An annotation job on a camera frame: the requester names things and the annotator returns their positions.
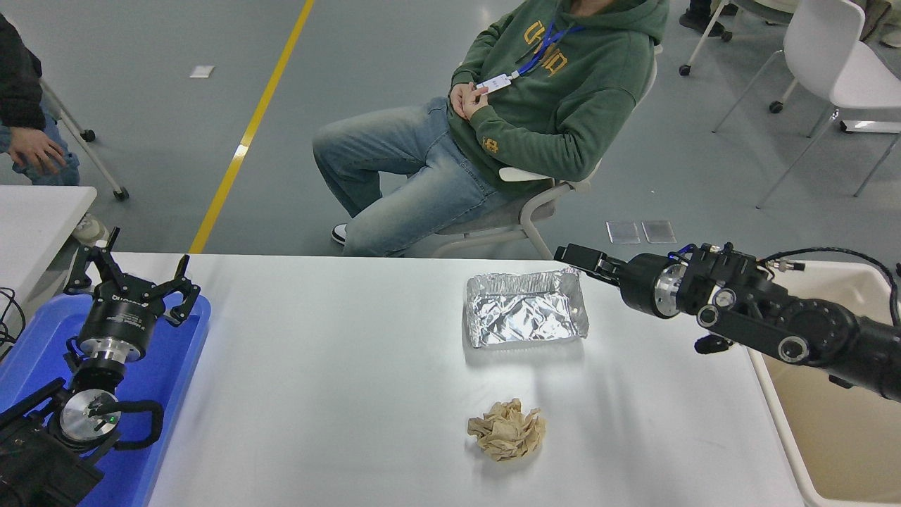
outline sleeve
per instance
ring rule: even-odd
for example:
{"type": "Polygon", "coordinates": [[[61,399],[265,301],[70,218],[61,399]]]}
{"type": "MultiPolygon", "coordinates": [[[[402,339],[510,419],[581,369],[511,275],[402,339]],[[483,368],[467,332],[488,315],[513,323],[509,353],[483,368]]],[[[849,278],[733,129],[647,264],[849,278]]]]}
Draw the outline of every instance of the sleeve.
{"type": "Polygon", "coordinates": [[[459,83],[469,83],[470,81],[478,82],[482,80],[482,63],[485,57],[495,47],[495,43],[500,39],[510,22],[516,17],[516,14],[523,8],[523,5],[516,7],[512,12],[505,14],[501,19],[491,23],[483,30],[469,46],[466,52],[466,58],[463,59],[460,66],[453,71],[450,78],[450,87],[453,88],[459,83]]]}
{"type": "Polygon", "coordinates": [[[40,63],[0,14],[0,123],[43,130],[40,63]]]}
{"type": "Polygon", "coordinates": [[[603,88],[583,100],[561,104],[558,134],[509,124],[491,105],[479,109],[469,124],[480,142],[494,141],[490,155],[503,164],[555,180],[580,181],[594,169],[634,108],[635,98],[629,91],[603,88]]]}

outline hand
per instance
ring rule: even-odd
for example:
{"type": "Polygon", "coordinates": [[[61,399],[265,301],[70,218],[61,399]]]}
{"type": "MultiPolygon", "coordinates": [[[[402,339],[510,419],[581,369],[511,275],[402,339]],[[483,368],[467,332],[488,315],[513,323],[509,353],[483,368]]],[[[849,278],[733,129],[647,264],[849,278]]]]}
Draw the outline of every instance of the hand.
{"type": "Polygon", "coordinates": [[[463,93],[466,90],[472,89],[472,83],[459,83],[453,86],[450,89],[450,105],[453,106],[454,113],[457,113],[457,116],[463,118],[464,120],[469,120],[466,117],[466,114],[463,113],[463,93]]]}
{"type": "Polygon", "coordinates": [[[476,88],[476,85],[469,83],[467,88],[463,89],[463,117],[469,121],[470,118],[482,107],[488,105],[488,88],[476,88]]]}
{"type": "Polygon", "coordinates": [[[9,156],[21,166],[32,166],[41,175],[59,174],[53,164],[66,167],[65,153],[58,144],[35,128],[10,127],[9,156]]]}

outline gray floor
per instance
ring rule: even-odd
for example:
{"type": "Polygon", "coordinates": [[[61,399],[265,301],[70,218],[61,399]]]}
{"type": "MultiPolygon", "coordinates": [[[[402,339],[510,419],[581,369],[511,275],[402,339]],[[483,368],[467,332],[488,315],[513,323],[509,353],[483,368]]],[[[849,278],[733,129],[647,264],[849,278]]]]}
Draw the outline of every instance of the gray floor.
{"type": "MultiPolygon", "coordinates": [[[[329,231],[346,215],[314,166],[316,129],[445,94],[473,37],[518,1],[315,3],[204,252],[340,254],[329,231]]],[[[784,27],[745,18],[733,41],[711,40],[683,78],[678,66],[697,43],[678,25],[686,5],[671,2],[657,84],[605,156],[593,192],[567,196],[559,213],[540,223],[551,249],[578,243],[624,259],[666,253],[675,245],[611,244],[605,222],[669,220],[679,245],[732,241],[760,256],[835,245],[884,263],[901,260],[901,154],[888,159],[860,198],[851,196],[889,135],[830,131],[767,206],[754,208],[803,149],[804,133],[825,104],[799,89],[781,114],[770,114],[767,104],[790,81],[779,63],[711,134],[781,46],[784,27]]],[[[188,250],[303,6],[301,0],[0,0],[0,12],[41,57],[45,78],[73,116],[96,131],[97,153],[131,193],[116,201],[81,156],[83,183],[100,191],[94,213],[123,229],[117,249],[188,250]],[[210,79],[189,79],[195,65],[216,68],[210,79]]],[[[901,70],[901,51],[878,52],[901,70]]],[[[846,116],[899,120],[879,112],[846,116]]],[[[27,180],[0,171],[0,184],[27,180]]],[[[396,184],[385,181],[387,188],[396,184]]],[[[410,254],[428,255],[444,241],[427,239],[410,254]]],[[[460,256],[537,258],[525,241],[460,256]]]]}

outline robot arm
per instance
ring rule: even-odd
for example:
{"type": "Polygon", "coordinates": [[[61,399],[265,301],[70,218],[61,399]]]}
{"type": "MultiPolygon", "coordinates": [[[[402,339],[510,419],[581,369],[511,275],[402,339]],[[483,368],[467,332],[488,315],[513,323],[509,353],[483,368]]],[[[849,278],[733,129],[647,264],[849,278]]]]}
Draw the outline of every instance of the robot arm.
{"type": "Polygon", "coordinates": [[[628,263],[570,244],[554,258],[619,287],[630,308],[659,318],[695,316],[710,333],[695,343],[701,354],[738,343],[788,364],[822,368],[842,387],[858,385],[901,401],[896,308],[892,327],[831,301],[797,298],[770,281],[762,262],[731,244],[691,244],[671,256],[641,253],[628,263]]]}
{"type": "Polygon", "coordinates": [[[147,354],[153,329],[166,314],[163,298],[182,294],[181,303],[165,316],[178,326],[200,287],[185,276],[187,255],[175,277],[160,285],[123,273],[110,254],[118,233],[113,230],[106,246],[78,249],[63,289],[88,292],[90,263],[100,273],[85,324],[63,355],[73,373],[68,388],[56,379],[0,413],[0,507],[76,505],[103,478],[95,464],[107,452],[142,449],[159,439],[162,406],[154,400],[120,401],[116,388],[125,365],[147,354]],[[150,414],[147,437],[121,441],[121,417],[137,412],[150,414]]]}

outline white bin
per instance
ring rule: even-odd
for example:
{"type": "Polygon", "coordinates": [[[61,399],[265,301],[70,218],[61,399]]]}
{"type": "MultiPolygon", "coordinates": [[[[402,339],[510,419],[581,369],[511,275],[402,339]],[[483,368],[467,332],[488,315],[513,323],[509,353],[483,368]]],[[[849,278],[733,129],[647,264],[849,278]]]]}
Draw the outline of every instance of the white bin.
{"type": "MultiPolygon", "coordinates": [[[[888,285],[867,264],[807,262],[805,271],[778,273],[775,282],[793,296],[891,323],[888,285]]],[[[807,504],[901,507],[901,403],[749,352],[807,504]]]]}

